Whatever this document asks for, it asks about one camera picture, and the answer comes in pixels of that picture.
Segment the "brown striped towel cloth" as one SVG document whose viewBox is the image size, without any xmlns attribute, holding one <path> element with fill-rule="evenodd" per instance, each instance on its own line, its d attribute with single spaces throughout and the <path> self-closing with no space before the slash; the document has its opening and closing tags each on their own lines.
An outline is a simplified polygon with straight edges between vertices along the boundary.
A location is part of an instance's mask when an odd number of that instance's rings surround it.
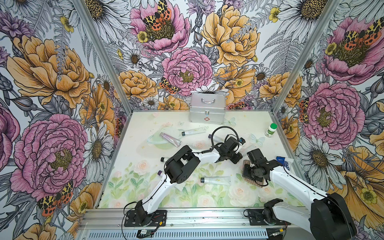
<svg viewBox="0 0 384 240">
<path fill-rule="evenodd" d="M 256 177 L 253 173 L 253 167 L 251 166 L 250 160 L 243 161 L 243 172 L 242 177 L 249 184 L 259 188 L 267 187 L 269 183 L 261 177 Z"/>
</svg>

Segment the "white tube dark blue cap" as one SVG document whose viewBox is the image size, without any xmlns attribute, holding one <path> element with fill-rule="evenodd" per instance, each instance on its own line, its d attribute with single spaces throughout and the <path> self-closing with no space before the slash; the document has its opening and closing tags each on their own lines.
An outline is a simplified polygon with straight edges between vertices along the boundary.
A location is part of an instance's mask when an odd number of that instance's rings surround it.
<svg viewBox="0 0 384 240">
<path fill-rule="evenodd" d="M 202 184 L 230 186 L 231 178 L 230 177 L 203 177 L 201 178 L 200 182 Z"/>
</svg>

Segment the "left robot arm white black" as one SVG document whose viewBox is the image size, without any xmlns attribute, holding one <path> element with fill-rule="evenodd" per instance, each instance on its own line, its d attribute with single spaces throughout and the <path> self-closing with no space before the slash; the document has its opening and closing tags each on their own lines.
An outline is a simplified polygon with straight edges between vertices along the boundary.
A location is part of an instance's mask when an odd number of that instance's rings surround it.
<svg viewBox="0 0 384 240">
<path fill-rule="evenodd" d="M 193 152 L 187 145 L 183 146 L 165 162 L 164 174 L 156 187 L 146 198 L 137 202 L 134 208 L 135 221 L 143 224 L 149 220 L 150 215 L 159 208 L 171 189 L 185 182 L 199 164 L 213 164 L 226 160 L 237 164 L 243 157 L 240 150 L 245 143 L 243 138 L 229 137 L 223 143 L 214 144 L 208 150 L 199 153 Z"/>
</svg>

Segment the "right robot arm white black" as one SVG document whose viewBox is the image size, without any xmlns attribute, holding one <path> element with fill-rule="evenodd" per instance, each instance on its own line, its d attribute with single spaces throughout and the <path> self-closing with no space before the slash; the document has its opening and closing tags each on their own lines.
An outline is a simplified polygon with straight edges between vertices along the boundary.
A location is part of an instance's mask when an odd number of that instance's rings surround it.
<svg viewBox="0 0 384 240">
<path fill-rule="evenodd" d="M 299 200 L 303 207 L 276 198 L 264 204 L 261 217 L 267 224 L 286 222 L 311 233 L 316 240 L 351 240 L 358 233 L 344 198 L 329 194 L 292 174 L 277 160 L 268 161 L 260 149 L 247 153 L 243 178 L 259 187 L 277 184 Z"/>
</svg>

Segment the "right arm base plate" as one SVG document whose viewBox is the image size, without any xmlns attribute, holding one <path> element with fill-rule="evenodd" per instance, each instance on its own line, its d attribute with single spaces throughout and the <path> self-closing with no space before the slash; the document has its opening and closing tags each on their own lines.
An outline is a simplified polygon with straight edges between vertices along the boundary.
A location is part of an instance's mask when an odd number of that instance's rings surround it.
<svg viewBox="0 0 384 240">
<path fill-rule="evenodd" d="M 278 220 L 274 214 L 265 209 L 245 209 L 243 215 L 251 226 L 289 226 L 291 223 Z"/>
</svg>

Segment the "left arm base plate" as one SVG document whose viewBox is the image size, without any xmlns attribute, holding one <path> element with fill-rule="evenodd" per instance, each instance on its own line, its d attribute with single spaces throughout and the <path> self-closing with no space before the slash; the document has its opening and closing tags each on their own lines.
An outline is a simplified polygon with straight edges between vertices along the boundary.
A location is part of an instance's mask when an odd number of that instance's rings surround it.
<svg viewBox="0 0 384 240">
<path fill-rule="evenodd" d="M 166 224 L 167 210 L 157 210 L 152 214 L 137 214 L 136 211 L 127 212 L 124 220 L 124 227 L 157 227 Z"/>
</svg>

